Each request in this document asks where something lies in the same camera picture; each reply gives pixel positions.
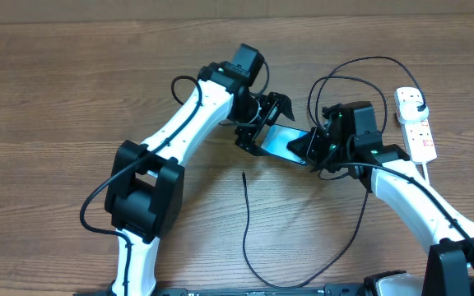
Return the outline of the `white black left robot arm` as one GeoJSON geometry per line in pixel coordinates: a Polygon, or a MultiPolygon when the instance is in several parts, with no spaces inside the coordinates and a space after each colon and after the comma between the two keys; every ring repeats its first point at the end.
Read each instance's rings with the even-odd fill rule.
{"type": "Polygon", "coordinates": [[[262,156],[254,140],[263,127],[280,115],[294,117],[286,95],[250,92],[265,64],[257,49],[241,44],[231,61],[201,68],[189,98],[158,132],[118,148],[105,197],[119,242],[118,274],[108,295],[153,294],[159,243],[182,206],[185,166],[215,127],[230,120],[237,146],[262,156]]]}

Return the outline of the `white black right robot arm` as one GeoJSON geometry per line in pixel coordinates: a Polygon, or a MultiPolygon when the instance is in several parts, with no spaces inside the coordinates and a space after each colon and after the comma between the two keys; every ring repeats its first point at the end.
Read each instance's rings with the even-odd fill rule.
{"type": "Polygon", "coordinates": [[[361,295],[474,295],[474,222],[419,174],[397,145],[384,145],[368,101],[338,104],[327,123],[289,141],[290,152],[315,171],[342,168],[389,205],[428,255],[425,274],[389,271],[365,278],[361,295]]]}

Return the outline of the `Galaxy smartphone blue screen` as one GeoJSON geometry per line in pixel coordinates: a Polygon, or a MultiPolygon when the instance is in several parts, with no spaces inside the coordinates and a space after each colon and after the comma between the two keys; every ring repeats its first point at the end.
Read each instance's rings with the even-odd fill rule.
{"type": "Polygon", "coordinates": [[[269,155],[289,160],[297,164],[306,165],[307,163],[305,160],[301,159],[287,148],[290,141],[296,140],[306,134],[306,131],[300,129],[275,124],[268,130],[267,135],[261,144],[261,148],[269,155]]]}

